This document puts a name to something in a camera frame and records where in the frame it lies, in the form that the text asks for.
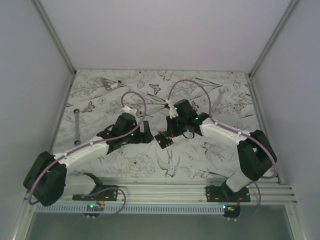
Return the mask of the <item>black fuse box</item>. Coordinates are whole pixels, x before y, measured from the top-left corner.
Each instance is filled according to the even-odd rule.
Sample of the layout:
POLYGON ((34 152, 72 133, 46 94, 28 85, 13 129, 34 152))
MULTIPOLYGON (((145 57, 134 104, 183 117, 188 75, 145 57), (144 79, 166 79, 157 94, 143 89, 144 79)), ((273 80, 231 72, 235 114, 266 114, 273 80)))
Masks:
POLYGON ((165 149, 174 143, 172 139, 168 138, 169 136, 167 135, 167 133, 166 133, 166 136, 164 136, 163 133, 166 133, 166 132, 163 131, 161 134, 157 134, 154 136, 154 138, 158 142, 161 149, 165 149))

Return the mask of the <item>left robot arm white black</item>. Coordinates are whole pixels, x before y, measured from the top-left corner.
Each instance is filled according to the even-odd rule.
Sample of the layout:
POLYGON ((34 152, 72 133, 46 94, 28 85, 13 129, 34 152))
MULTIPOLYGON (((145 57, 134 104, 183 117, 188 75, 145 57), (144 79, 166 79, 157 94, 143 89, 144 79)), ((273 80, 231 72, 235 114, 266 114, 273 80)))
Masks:
POLYGON ((28 203, 40 203, 48 207, 61 197, 73 196, 98 200, 102 195, 99 179, 91 173, 72 176, 72 172, 123 145, 148 144, 153 139, 148 121, 138 123, 133 115, 122 113, 115 124, 84 144, 61 153, 40 153, 23 181, 23 186, 29 192, 28 203))

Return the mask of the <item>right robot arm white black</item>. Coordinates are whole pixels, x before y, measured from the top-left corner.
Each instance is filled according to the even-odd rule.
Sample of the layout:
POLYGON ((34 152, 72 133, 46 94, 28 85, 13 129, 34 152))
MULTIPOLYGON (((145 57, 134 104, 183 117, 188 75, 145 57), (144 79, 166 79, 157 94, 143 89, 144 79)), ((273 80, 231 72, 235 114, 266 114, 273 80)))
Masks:
POLYGON ((236 151, 240 169, 221 186, 221 195, 226 202, 234 202, 242 188, 258 181, 270 168, 274 168, 273 175, 277 175, 275 153, 262 131, 241 131, 214 120, 209 113, 198 114, 186 99, 176 103, 167 99, 165 105, 169 109, 166 120, 167 133, 171 137, 190 132, 212 138, 220 144, 221 150, 229 147, 236 151))

